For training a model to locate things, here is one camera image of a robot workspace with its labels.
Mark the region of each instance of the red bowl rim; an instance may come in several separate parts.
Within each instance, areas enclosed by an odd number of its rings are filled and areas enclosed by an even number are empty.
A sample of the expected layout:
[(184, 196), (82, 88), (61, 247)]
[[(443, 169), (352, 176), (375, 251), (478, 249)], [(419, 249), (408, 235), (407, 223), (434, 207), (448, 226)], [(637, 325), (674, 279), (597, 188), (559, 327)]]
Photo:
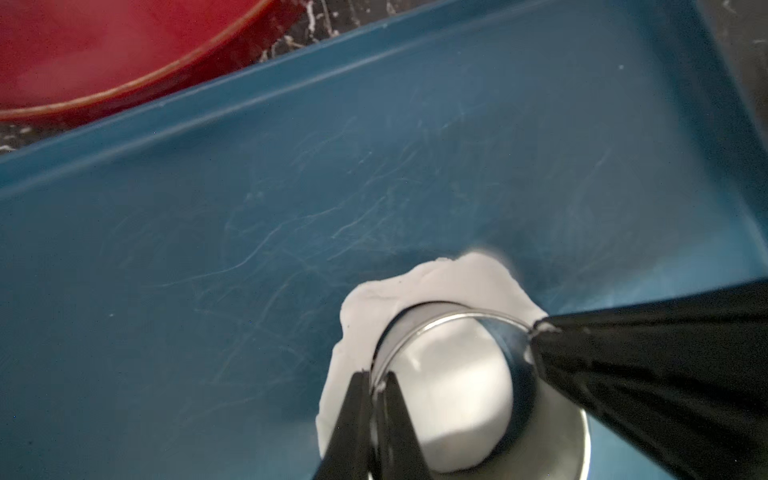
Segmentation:
[(36, 105), (34, 107), (22, 108), (0, 108), (0, 120), (17, 121), (21, 119), (32, 119), (35, 117), (48, 116), (53, 114), (62, 114), (74, 109), (80, 109), (89, 105), (98, 104), (99, 102), (105, 101), (107, 99), (115, 98), (117, 96), (139, 90), (145, 85), (153, 84), (170, 76), (182, 68), (194, 64), (202, 57), (205, 57), (212, 51), (215, 51), (221, 45), (227, 43), (229, 40), (237, 36), (240, 31), (244, 30), (270, 4), (276, 2), (280, 2), (280, 0), (259, 0), (242, 17), (238, 18), (235, 22), (232, 22), (212, 39), (206, 41), (185, 56), (174, 60), (168, 65), (158, 68), (157, 70), (152, 71), (142, 77), (136, 78), (122, 85), (118, 85), (117, 87), (99, 91), (94, 94), (85, 95), (84, 97), (74, 98), (72, 100), (57, 102), (54, 104)]

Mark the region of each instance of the black tongs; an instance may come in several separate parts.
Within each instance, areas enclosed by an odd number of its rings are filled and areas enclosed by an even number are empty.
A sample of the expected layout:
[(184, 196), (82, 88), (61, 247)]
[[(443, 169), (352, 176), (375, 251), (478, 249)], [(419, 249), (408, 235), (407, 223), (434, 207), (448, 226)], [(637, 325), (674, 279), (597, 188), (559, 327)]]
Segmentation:
[[(531, 352), (539, 378), (678, 478), (768, 478), (767, 281), (548, 317)], [(314, 478), (431, 478), (395, 374), (371, 391), (355, 373)]]

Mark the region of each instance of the countertop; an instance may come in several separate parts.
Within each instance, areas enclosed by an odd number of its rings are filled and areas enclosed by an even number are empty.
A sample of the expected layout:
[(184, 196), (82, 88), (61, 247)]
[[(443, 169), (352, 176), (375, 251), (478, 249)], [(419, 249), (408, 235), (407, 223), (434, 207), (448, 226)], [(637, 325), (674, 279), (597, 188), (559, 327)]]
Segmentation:
[[(435, 0), (313, 0), (306, 13), (265, 51), (259, 62), (344, 35), (362, 25), (407, 12)], [(717, 43), (741, 84), (763, 136), (768, 135), (768, 2), (698, 0)], [(0, 155), (65, 129), (0, 124)]]

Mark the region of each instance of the white dough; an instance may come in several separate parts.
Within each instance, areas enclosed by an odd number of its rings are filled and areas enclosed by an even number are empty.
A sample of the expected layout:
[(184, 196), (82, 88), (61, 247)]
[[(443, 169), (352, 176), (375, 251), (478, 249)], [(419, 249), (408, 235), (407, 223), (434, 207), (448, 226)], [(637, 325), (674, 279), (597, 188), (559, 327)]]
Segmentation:
[[(533, 324), (546, 316), (493, 257), (471, 252), (418, 265), (387, 280), (358, 285), (341, 308), (343, 337), (333, 356), (316, 418), (320, 454), (328, 447), (349, 378), (368, 370), (379, 337), (404, 309), (455, 302), (507, 313)], [(482, 462), (504, 435), (512, 408), (507, 363), (491, 335), (473, 319), (431, 329), (395, 360), (416, 435), (437, 472)]]

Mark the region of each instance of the red bowl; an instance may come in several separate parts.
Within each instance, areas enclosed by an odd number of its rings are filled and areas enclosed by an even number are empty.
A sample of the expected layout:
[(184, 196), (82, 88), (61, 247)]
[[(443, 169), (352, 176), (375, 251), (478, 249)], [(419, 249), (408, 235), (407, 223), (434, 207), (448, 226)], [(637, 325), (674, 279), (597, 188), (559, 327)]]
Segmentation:
[(0, 121), (74, 127), (250, 65), (301, 0), (8, 0)]

